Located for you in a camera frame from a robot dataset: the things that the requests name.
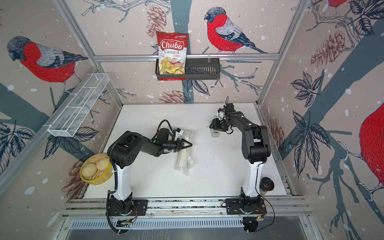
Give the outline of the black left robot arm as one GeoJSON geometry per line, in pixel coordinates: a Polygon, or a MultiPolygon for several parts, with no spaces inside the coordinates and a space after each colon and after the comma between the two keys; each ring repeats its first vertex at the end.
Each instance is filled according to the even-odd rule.
{"type": "Polygon", "coordinates": [[[127,216],[134,209],[131,190],[131,165],[139,153],[159,157],[168,153],[177,153],[188,149],[193,144],[176,136],[181,130],[158,129],[149,139],[139,133],[126,131],[110,145],[107,155],[113,167],[114,189],[109,191],[107,200],[108,213],[127,216]]]}

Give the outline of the clear bubble wrap sheet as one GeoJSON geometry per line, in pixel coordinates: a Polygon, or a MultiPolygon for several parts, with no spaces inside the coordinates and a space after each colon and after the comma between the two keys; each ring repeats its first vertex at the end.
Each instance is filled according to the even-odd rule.
{"type": "MultiPolygon", "coordinates": [[[[178,139],[185,139],[189,141],[190,143],[193,143],[194,138],[194,132],[192,130],[185,130],[183,135],[180,136],[178,139]]],[[[184,174],[188,175],[189,169],[193,166],[194,160],[191,156],[191,150],[192,147],[180,150],[178,152],[178,157],[174,166],[174,170],[184,174]]]]}

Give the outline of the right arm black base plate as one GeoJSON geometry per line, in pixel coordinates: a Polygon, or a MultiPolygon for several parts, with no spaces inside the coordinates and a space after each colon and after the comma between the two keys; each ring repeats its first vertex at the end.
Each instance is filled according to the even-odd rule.
{"type": "Polygon", "coordinates": [[[261,197],[252,197],[247,200],[225,199],[225,208],[227,215],[265,215],[267,212],[261,197]]]}

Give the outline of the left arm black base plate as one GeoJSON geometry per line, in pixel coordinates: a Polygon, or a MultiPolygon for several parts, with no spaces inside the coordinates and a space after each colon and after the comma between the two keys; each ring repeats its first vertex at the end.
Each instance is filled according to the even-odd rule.
{"type": "Polygon", "coordinates": [[[148,203],[148,200],[131,200],[124,205],[119,200],[109,199],[107,201],[107,214],[110,217],[144,216],[148,203]]]}

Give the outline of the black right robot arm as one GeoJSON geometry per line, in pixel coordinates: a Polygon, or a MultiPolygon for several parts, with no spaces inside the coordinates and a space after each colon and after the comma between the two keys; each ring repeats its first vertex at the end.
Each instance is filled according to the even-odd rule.
{"type": "Polygon", "coordinates": [[[226,133],[233,128],[242,133],[242,154],[249,162],[239,202],[242,206],[255,205],[261,198],[262,170],[271,155],[268,129],[248,120],[242,112],[235,110],[232,103],[226,103],[218,109],[218,117],[212,120],[210,130],[211,133],[226,133]]]}

